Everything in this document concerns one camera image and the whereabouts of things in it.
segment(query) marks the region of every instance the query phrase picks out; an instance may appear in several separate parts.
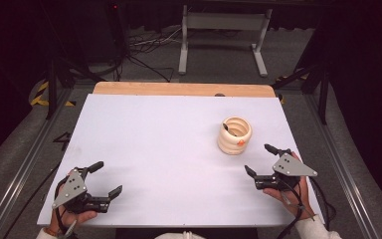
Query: human hand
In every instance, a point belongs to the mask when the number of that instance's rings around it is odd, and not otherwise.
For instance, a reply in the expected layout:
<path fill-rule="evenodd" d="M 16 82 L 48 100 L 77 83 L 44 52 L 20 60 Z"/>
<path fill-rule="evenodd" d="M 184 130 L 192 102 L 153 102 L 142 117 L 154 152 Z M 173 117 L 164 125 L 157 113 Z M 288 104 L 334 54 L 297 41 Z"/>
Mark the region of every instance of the human hand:
<path fill-rule="evenodd" d="M 95 211 L 86 211 L 80 214 L 76 214 L 76 213 L 67 211 L 64 205 L 61 205 L 58 208 L 58 210 L 61 215 L 61 221 L 64 224 L 64 226 L 66 226 L 67 228 L 69 228 L 76 220 L 77 220 L 76 226 L 79 226 L 82 223 L 97 217 L 97 213 Z M 58 218 L 57 218 L 57 214 L 55 210 L 52 211 L 51 224 L 49 225 L 48 228 L 54 233 L 62 232 L 58 223 Z"/>
<path fill-rule="evenodd" d="M 296 155 L 296 153 L 292 153 L 292 156 L 298 160 L 299 157 Z M 302 210 L 302 214 L 299 217 L 299 220 L 303 220 L 306 218 L 310 218 L 314 215 L 314 212 L 312 211 L 311 206 L 309 205 L 309 199 L 308 199 L 308 185 L 306 183 L 306 177 L 302 176 L 299 181 L 299 185 L 297 185 L 294 190 L 296 193 L 299 195 L 303 206 L 305 207 L 304 210 Z M 280 201 L 284 207 L 291 213 L 293 216 L 297 215 L 297 210 L 298 210 L 298 205 L 299 201 L 295 197 L 295 195 L 291 191 L 285 191 L 285 192 L 280 192 L 278 190 L 275 190 L 273 188 L 265 188 L 263 189 L 263 193 L 275 198 L 276 200 Z"/>

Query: sleeve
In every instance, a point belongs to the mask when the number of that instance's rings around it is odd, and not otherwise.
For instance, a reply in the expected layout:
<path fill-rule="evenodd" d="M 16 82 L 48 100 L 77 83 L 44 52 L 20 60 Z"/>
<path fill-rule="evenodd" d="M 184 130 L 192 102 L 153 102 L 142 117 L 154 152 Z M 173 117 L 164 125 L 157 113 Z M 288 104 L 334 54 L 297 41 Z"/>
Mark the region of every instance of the sleeve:
<path fill-rule="evenodd" d="M 295 227 L 301 239 L 341 239 L 337 232 L 325 229 L 318 215 L 313 218 L 296 222 Z"/>
<path fill-rule="evenodd" d="M 57 239 L 57 237 L 51 236 L 44 231 L 44 228 L 40 229 L 39 235 L 37 235 L 36 239 Z"/>

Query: table leg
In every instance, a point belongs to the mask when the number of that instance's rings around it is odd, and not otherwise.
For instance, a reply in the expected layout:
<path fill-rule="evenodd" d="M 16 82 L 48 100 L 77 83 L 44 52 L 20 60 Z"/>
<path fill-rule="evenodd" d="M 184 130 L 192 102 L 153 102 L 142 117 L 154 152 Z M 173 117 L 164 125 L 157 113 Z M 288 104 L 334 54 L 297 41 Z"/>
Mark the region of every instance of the table leg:
<path fill-rule="evenodd" d="M 254 58 L 256 59 L 257 67 L 259 68 L 260 76 L 262 77 L 268 76 L 268 71 L 266 69 L 265 62 L 263 61 L 261 49 L 262 49 L 263 41 L 265 40 L 266 32 L 269 27 L 271 15 L 272 15 L 272 9 L 267 10 L 265 14 L 265 19 L 263 20 L 262 27 L 260 29 L 259 42 L 257 44 L 252 45 Z"/>
<path fill-rule="evenodd" d="M 179 58 L 179 75 L 185 75 L 187 73 L 187 58 L 188 58 L 188 41 L 187 41 L 187 20 L 188 20 L 188 8 L 184 5 L 182 12 L 182 45 L 181 56 Z"/>

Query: metal frame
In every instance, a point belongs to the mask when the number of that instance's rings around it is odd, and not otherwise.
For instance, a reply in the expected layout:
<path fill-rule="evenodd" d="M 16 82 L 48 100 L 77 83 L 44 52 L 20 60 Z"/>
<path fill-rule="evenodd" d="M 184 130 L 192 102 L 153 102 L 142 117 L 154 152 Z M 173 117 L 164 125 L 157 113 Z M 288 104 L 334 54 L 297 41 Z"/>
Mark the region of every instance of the metal frame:
<path fill-rule="evenodd" d="M 356 186 L 348 167 L 342 161 L 341 156 L 337 151 L 334 139 L 331 136 L 327 125 L 322 124 L 322 120 L 317 114 L 317 105 L 314 96 L 305 95 L 305 100 L 312 117 L 315 119 L 315 124 L 321 136 L 323 137 L 324 142 L 326 143 L 327 149 L 332 159 L 331 163 L 334 167 L 334 171 L 336 172 L 337 177 L 339 178 L 340 184 L 342 185 L 343 191 L 346 194 L 348 202 L 353 210 L 356 220 L 358 221 L 359 227 L 364 235 L 364 238 L 380 238 L 367 212 L 367 208 L 358 190 L 358 187 Z"/>
<path fill-rule="evenodd" d="M 58 106 L 62 106 L 68 100 L 71 91 L 71 89 L 65 89 L 62 91 L 58 98 Z M 26 183 L 27 178 L 30 175 L 30 172 L 32 171 L 34 164 L 37 161 L 39 153 L 41 152 L 42 147 L 44 146 L 46 137 L 49 135 L 50 130 L 53 124 L 55 123 L 56 119 L 58 118 L 58 115 L 60 114 L 61 110 L 62 107 L 56 108 L 55 113 L 52 115 L 52 117 L 49 120 L 45 120 L 36 140 L 34 141 L 32 147 L 30 148 L 29 152 L 24 158 L 23 163 L 18 169 L 17 174 L 8 186 L 8 189 L 0 202 L 0 230 L 12 207 L 14 206 L 18 195 L 23 189 L 24 184 Z"/>
<path fill-rule="evenodd" d="M 229 29 L 259 31 L 257 44 L 252 44 L 254 58 L 259 69 L 260 76 L 267 77 L 265 62 L 263 61 L 261 49 L 265 40 L 266 32 L 270 23 L 272 9 L 266 14 L 222 14 L 222 13 L 193 13 L 188 12 L 184 5 L 182 12 L 182 45 L 179 57 L 179 75 L 187 72 L 188 59 L 188 29 Z"/>

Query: white table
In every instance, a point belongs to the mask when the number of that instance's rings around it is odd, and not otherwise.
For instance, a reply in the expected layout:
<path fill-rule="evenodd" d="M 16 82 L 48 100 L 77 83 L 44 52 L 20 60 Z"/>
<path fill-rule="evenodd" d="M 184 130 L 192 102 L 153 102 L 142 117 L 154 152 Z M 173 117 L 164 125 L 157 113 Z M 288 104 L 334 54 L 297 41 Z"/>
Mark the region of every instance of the white table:
<path fill-rule="evenodd" d="M 244 153 L 217 146 L 220 123 L 245 118 L 253 136 Z M 123 185 L 96 227 L 263 227 L 289 224 L 283 206 L 256 190 L 244 169 L 270 175 L 279 159 L 264 149 L 297 147 L 276 98 L 89 95 L 38 219 L 51 218 L 53 192 L 72 168 L 104 161 L 89 174 L 92 196 Z M 309 186 L 310 203 L 320 213 Z"/>

